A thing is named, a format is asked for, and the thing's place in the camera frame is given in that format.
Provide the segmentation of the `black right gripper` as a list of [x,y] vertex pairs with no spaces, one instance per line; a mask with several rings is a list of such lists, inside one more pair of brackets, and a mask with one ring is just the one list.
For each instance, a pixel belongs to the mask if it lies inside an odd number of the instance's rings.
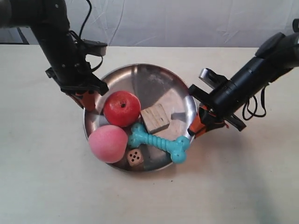
[[192,84],[188,93],[196,98],[200,105],[195,118],[187,129],[189,135],[197,138],[214,129],[228,128],[228,124],[237,128],[238,131],[242,131],[246,125],[234,113],[244,101],[237,100],[235,90],[236,85],[231,81],[226,81],[210,93]]

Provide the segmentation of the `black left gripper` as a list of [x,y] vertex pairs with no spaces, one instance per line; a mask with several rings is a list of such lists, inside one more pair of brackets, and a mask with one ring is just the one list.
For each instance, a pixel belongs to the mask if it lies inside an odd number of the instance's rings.
[[81,108],[91,112],[95,109],[95,91],[100,95],[108,92],[108,85],[90,71],[80,71],[80,64],[58,64],[45,72],[62,91],[85,91],[80,96],[68,92],[67,95]]

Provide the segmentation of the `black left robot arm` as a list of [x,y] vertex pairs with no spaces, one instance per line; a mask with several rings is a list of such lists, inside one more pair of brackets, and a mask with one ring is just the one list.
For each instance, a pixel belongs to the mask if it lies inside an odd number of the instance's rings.
[[71,30],[65,1],[2,0],[0,26],[30,28],[50,63],[47,76],[81,108],[95,110],[96,94],[103,96],[109,88],[93,74],[100,65],[92,68],[85,57],[103,57],[107,43],[83,40]]

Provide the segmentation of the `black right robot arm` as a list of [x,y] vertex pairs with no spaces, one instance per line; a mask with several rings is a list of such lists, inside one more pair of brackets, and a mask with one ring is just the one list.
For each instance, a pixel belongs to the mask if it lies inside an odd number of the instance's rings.
[[249,101],[261,92],[264,105],[264,91],[269,83],[299,65],[299,34],[284,35],[279,32],[265,41],[234,76],[227,79],[211,69],[201,71],[199,78],[212,88],[206,93],[196,85],[191,85],[189,94],[199,102],[196,117],[187,129],[191,136],[199,137],[211,130],[233,125],[242,131],[246,125],[235,112],[239,108],[249,110]]

